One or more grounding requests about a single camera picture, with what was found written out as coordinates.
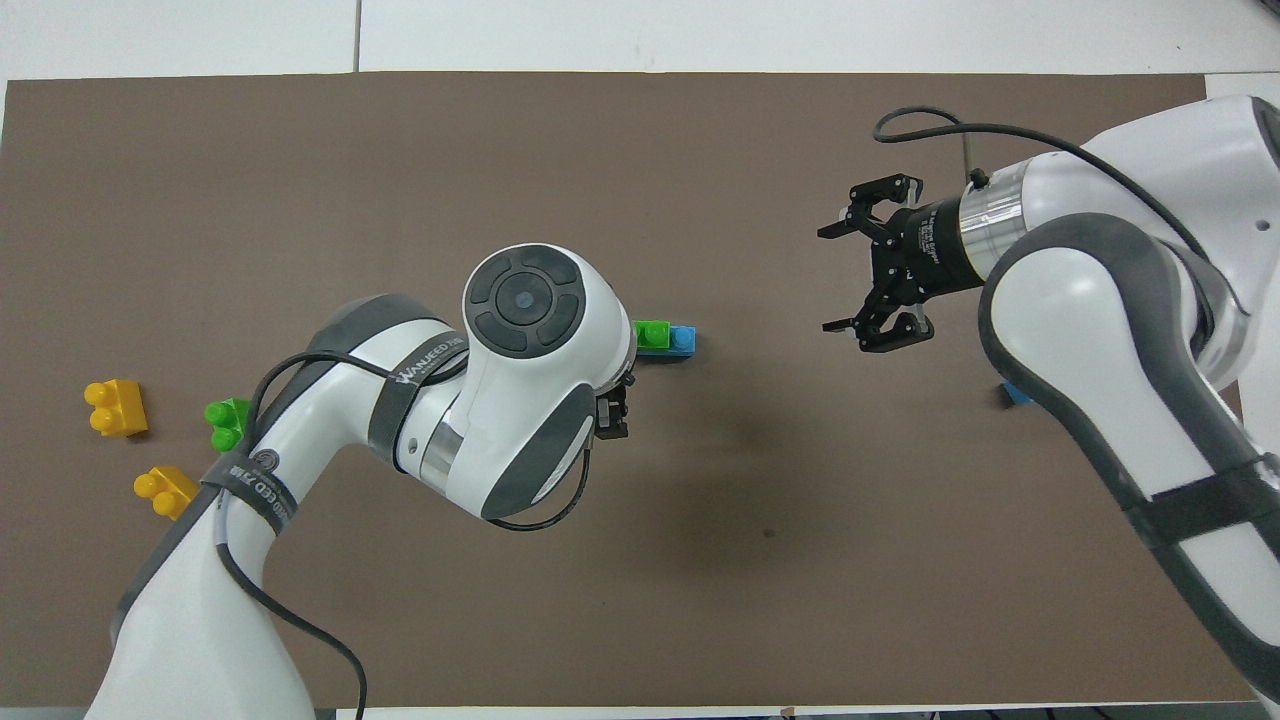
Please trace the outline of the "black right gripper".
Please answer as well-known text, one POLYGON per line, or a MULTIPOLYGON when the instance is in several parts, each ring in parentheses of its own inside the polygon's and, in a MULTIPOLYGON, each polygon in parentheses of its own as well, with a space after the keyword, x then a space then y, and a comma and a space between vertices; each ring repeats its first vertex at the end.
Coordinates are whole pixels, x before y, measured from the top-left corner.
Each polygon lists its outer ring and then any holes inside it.
POLYGON ((904 209, 914 206, 923 187, 922 179, 902 173, 855 184, 840 219, 815 232, 823 240, 858 232, 874 242, 870 260, 876 284, 856 315, 824 322, 824 333, 851 334, 867 354, 925 342, 934 338, 934 325, 922 302, 984 283, 963 242, 959 197, 904 209), (879 220, 873 210, 881 202, 893 202, 901 210, 888 222, 879 220))

